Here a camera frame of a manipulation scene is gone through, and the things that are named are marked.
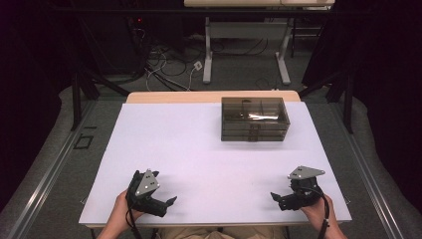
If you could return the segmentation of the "dark cabinet with red light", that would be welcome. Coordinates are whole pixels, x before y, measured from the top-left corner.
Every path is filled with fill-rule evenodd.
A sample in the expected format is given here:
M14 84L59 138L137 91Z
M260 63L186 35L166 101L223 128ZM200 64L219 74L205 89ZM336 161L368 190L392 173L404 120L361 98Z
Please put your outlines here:
M101 74L134 75L141 71L126 18L83 16L80 23Z

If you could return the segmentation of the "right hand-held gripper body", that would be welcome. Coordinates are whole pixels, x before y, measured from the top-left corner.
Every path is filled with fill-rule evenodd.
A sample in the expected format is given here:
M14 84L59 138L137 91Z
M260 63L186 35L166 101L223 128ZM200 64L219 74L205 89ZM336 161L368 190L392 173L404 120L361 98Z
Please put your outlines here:
M282 210L299 210L317 203L323 196L317 183L317 177L324 174L324 170L303 165L294 169L288 176L293 193L278 199L280 208Z

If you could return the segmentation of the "black metal chair frame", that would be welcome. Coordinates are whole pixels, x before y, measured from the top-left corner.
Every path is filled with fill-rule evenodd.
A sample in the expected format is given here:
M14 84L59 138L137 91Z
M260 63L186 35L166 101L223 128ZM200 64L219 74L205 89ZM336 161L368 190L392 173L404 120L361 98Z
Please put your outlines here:
M297 39L317 38L323 29L322 23L309 18L294 18L291 31L291 57L295 56Z

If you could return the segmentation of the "smoky transparent drawer box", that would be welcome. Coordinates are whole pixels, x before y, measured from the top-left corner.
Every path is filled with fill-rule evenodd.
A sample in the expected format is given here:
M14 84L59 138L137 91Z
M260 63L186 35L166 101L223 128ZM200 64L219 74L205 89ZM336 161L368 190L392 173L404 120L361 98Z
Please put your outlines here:
M283 141L291 125L282 98L223 98L222 141Z

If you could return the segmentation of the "black metal stand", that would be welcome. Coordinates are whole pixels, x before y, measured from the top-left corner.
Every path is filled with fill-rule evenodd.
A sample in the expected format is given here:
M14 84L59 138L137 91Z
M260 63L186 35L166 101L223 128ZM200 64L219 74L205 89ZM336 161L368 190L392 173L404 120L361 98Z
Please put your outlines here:
M352 97L353 97L353 83L354 74L348 72L334 72L326 78L306 87L299 91L301 98L309 95L310 93L320 89L326 84L331 84L326 99L329 103L336 103L340 97L343 97L343 114L342 122L349 133L353 133L351 126L351 110L352 110Z
M90 100L96 101L100 92L96 87L96 83L106 86L107 88L117 92L118 94L127 97L129 91L112 83L105 77L94 73L91 70L77 70L72 77L72 96L73 96L73 125L72 130L75 130L82 121L82 102L81 93Z

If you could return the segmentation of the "aluminium floor rail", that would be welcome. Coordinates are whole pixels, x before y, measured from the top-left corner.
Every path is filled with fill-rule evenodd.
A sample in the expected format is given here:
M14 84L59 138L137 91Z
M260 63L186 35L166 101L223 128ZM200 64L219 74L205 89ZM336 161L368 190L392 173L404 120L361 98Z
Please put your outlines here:
M43 147L0 213L0 239L23 239L26 236L60 175L79 137L82 124L96 104L96 101L83 104L82 119L75 129L72 129L72 104L62 104L58 119Z
M350 133L343 124L342 112L337 104L330 106L333 111L335 120L341 126L343 134L345 135L348 144L353 152L353 163L360 175L360 178L366 188L366 191L370 197L372 205L381 221L381 224L387 234L388 239L404 239L401 230L392 214L391 208L388 205L386 198L382 194L380 187L375 181L370 168L366 162L366 159L359 147L356 138L353 133Z

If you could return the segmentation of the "person's left hand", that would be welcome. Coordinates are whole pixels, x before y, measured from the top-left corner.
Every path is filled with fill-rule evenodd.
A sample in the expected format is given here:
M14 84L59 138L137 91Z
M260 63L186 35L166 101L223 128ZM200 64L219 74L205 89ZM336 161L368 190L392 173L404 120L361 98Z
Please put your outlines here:
M126 219L128 211L127 201L125 199L126 190L121 192L115 200L115 204L108 221L108 227L113 234L120 234L129 228Z

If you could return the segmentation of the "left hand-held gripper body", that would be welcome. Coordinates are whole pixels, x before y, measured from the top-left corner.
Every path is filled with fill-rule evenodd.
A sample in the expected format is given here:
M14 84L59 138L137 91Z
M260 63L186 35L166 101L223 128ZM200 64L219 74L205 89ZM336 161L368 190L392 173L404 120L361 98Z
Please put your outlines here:
M163 217L167 212L165 202L154 199L152 194L159 188L159 183L148 169L145 172L137 170L128 186L125 199L127 207L139 212Z

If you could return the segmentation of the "desk with white legs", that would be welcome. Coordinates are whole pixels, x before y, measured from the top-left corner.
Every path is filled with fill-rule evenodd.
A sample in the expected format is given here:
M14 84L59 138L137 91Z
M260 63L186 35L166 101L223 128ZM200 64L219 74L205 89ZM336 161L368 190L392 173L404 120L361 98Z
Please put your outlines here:
M253 7L261 7L264 10L293 10L304 8L305 10L328 10L335 0L184 0L185 7L205 8L206 10L234 10L236 7L251 10ZM211 21L205 18L205 63L203 83L211 83L213 51L212 39L267 39L281 40L279 51L275 53L282 83L288 86L291 83L285 63L285 54L294 29L293 17L283 17L282 22L253 22L242 20L240 22Z

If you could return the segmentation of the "dark curtain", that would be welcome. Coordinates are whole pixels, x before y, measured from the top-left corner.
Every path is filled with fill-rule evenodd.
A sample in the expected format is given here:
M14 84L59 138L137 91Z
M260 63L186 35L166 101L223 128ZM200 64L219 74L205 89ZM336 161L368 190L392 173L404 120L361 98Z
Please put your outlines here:
M353 94L367 108L379 159L422 214L422 0L335 0L303 84L353 65Z
M43 0L0 0L0 212L41 150L70 76Z

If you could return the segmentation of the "person's right hand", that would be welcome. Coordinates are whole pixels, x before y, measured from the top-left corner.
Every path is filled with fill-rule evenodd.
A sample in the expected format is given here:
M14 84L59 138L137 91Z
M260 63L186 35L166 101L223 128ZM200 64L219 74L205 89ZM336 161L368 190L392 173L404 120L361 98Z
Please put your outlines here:
M325 206L328 205L329 215L325 216ZM304 213L311 226L316 230L320 231L322 223L327 220L328 225L334 222L332 201L328 195L321 197L314 205L302 207L301 211Z

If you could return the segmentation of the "person's beige trousers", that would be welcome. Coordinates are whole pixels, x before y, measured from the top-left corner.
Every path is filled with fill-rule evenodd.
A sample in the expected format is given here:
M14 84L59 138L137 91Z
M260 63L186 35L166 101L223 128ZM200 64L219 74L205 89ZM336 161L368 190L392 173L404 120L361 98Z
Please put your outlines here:
M287 232L282 226L169 227L156 239L287 239Z

